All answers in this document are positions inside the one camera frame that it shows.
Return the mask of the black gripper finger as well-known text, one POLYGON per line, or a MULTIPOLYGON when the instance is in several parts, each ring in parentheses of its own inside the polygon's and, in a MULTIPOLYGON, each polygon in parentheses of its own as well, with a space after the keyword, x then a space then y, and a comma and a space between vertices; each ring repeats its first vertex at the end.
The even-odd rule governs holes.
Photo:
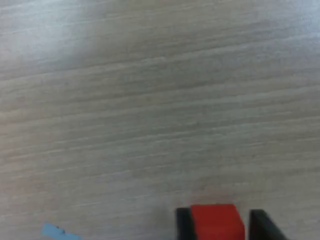
POLYGON ((263 209, 252 209, 249 213, 249 240, 288 240, 281 229, 263 209))
POLYGON ((178 207, 175 210, 176 239, 196 240, 195 224, 189 207, 178 207))

